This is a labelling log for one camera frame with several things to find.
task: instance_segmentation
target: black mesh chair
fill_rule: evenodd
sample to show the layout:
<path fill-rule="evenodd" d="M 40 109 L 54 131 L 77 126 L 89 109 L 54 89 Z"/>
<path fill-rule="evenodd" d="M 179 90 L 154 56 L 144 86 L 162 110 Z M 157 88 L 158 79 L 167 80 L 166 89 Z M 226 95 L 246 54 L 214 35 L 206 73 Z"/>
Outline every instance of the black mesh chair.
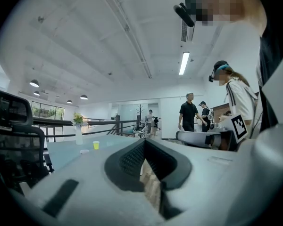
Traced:
<path fill-rule="evenodd" d="M 32 123 L 28 101 L 0 91 L 0 176 L 21 193 L 20 182 L 33 187 L 49 174 L 43 165 L 45 135 Z"/>

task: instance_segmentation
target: headband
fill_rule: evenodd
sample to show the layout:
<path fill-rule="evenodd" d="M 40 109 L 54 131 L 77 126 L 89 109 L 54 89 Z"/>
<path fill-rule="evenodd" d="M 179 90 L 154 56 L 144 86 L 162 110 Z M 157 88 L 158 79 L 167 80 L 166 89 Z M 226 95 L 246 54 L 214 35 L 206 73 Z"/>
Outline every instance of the headband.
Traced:
<path fill-rule="evenodd" d="M 230 67 L 230 66 L 229 66 L 229 65 L 222 65 L 222 66 L 220 66 L 218 69 L 216 69 L 216 72 L 217 72 L 218 70 L 222 70 L 222 69 L 227 68 L 227 67 Z"/>

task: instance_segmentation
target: black t-shirt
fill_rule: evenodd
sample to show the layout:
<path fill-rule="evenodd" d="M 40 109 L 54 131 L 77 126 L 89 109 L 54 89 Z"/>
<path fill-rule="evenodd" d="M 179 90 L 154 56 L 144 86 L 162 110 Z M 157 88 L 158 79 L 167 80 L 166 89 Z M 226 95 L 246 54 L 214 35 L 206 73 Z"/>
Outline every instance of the black t-shirt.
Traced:
<path fill-rule="evenodd" d="M 261 0 L 264 7 L 267 25 L 260 38 L 260 64 L 263 85 L 273 75 L 283 59 L 283 0 Z M 278 123 L 269 102 L 260 91 L 263 117 L 261 130 Z"/>
<path fill-rule="evenodd" d="M 194 125 L 194 117 L 198 110 L 194 104 L 186 102 L 182 104 L 179 113 L 183 114 L 183 125 Z"/>
<path fill-rule="evenodd" d="M 209 109 L 206 107 L 202 110 L 202 115 L 206 115 L 206 118 L 203 118 L 203 120 L 205 122 L 209 122 L 209 119 L 208 119 L 208 114 L 209 114 Z"/>

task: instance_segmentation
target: yellow cup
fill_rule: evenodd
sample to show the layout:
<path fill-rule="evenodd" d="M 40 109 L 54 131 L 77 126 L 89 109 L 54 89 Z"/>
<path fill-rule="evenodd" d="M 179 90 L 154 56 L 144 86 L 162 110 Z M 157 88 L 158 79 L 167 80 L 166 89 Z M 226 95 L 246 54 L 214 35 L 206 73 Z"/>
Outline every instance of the yellow cup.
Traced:
<path fill-rule="evenodd" d="M 95 150 L 98 150 L 99 147 L 100 147 L 100 142 L 99 141 L 94 141 L 93 142 L 93 147 L 94 147 Z"/>

